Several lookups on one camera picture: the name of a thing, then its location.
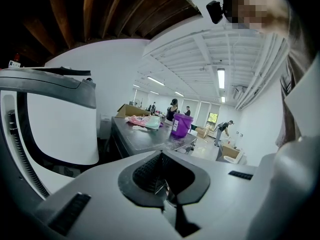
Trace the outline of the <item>cluttered open cardboard box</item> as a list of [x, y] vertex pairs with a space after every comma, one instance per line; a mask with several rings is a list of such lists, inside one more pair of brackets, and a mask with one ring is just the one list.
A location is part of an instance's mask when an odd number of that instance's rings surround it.
[[149, 116], [150, 112], [129, 104], [123, 104], [116, 114], [116, 118], [127, 118], [131, 116], [143, 117]]

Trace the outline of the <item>row of ceiling light tubes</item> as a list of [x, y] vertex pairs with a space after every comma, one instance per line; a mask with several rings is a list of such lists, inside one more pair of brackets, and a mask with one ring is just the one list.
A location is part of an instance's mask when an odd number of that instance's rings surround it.
[[212, 68], [173, 71], [149, 68], [137, 72], [134, 86], [158, 95], [176, 95], [216, 103], [226, 101], [226, 74]]

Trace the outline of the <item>purple bucket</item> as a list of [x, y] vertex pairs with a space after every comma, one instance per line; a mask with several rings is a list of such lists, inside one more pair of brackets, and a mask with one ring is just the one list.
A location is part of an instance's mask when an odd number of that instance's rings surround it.
[[171, 134], [178, 138], [184, 138], [191, 129], [194, 118], [181, 113], [175, 113], [172, 121]]

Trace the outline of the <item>white toilet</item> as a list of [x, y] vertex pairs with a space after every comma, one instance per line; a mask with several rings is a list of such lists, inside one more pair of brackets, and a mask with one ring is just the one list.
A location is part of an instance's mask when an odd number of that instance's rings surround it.
[[236, 158], [232, 158], [232, 157], [230, 157], [230, 156], [224, 156], [224, 157], [223, 157], [223, 159], [224, 159], [225, 161], [227, 161], [228, 163], [231, 163], [231, 164], [238, 164], [238, 163], [240, 162], [241, 158], [242, 158], [242, 156], [239, 155], [239, 154], [237, 155]]

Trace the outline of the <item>sealed brown cardboard box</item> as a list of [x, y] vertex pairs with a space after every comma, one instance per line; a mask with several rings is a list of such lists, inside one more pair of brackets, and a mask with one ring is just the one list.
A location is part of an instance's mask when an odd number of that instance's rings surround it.
[[197, 137], [205, 139], [208, 135], [208, 129], [207, 128], [202, 128], [202, 127], [197, 127], [195, 129], [197, 132]]

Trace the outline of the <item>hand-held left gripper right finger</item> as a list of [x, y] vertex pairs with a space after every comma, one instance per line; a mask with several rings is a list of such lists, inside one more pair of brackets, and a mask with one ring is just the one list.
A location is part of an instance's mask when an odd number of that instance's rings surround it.
[[320, 240], [320, 136], [303, 137], [248, 166], [216, 162], [201, 201], [165, 204], [186, 240]]

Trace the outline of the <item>pink teal detergent bag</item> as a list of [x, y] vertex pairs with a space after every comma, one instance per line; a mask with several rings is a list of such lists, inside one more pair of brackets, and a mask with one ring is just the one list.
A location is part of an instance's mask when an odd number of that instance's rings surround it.
[[158, 116], [130, 116], [125, 118], [127, 122], [153, 130], [158, 130], [161, 124], [161, 120]]

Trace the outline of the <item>wooden shelter frame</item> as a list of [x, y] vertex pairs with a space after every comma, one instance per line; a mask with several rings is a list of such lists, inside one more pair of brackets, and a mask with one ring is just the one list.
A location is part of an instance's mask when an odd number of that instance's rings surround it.
[[191, 0], [0, 0], [0, 70], [100, 41], [151, 40], [200, 15]]

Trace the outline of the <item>ceiling air conditioner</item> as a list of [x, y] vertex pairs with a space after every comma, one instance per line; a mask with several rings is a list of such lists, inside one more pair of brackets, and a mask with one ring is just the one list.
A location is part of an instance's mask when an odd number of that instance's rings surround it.
[[233, 99], [239, 100], [243, 96], [243, 94], [246, 92], [246, 90], [247, 90], [247, 87], [245, 86], [241, 86], [241, 85], [236, 86], [233, 92]]

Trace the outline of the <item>small white device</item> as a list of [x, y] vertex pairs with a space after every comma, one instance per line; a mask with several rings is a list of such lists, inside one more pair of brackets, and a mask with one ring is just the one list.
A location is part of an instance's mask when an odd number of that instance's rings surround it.
[[16, 53], [14, 55], [13, 60], [10, 60], [8, 63], [8, 68], [20, 68], [21, 63], [20, 63], [20, 54]]

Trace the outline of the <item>black front-load washing machine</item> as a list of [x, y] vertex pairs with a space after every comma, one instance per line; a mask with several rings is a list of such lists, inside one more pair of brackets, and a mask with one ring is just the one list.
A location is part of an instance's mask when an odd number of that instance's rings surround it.
[[173, 135], [171, 133], [172, 127], [167, 123], [157, 130], [136, 129], [134, 126], [125, 118], [112, 118], [109, 141], [109, 158], [111, 160], [116, 161], [157, 150], [185, 149], [190, 151], [197, 141], [197, 137], [189, 133], [185, 137]]

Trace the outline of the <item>large open cardboard box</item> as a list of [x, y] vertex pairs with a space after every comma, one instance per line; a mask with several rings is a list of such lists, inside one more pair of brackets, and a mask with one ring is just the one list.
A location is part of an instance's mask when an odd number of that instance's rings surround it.
[[222, 157], [227, 156], [227, 157], [236, 159], [239, 153], [240, 153], [240, 150], [233, 148], [232, 145], [229, 145], [227, 143], [222, 145]]

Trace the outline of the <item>person's brown shirt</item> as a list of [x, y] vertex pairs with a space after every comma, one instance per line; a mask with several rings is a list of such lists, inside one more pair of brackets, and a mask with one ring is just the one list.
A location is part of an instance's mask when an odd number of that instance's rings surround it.
[[301, 136], [297, 123], [285, 103], [285, 98], [303, 78], [316, 56], [316, 46], [313, 38], [298, 14], [288, 5], [288, 55], [286, 69], [280, 76], [280, 90], [282, 101], [282, 124], [275, 141], [278, 148], [295, 141]]

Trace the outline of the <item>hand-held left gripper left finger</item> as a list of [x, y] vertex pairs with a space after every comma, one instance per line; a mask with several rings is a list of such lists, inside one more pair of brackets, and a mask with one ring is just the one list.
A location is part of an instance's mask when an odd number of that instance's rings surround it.
[[[20, 214], [9, 227], [9, 240], [180, 240], [180, 234], [159, 208], [143, 208], [128, 200], [120, 191], [121, 171], [152, 152], [137, 154], [91, 168], [58, 190], [47, 200], [31, 201], [31, 195], [20, 190], [13, 196]], [[63, 233], [49, 224], [61, 226], [60, 216], [72, 199], [88, 196], [87, 203], [74, 207], [80, 212], [71, 216], [71, 225]]]

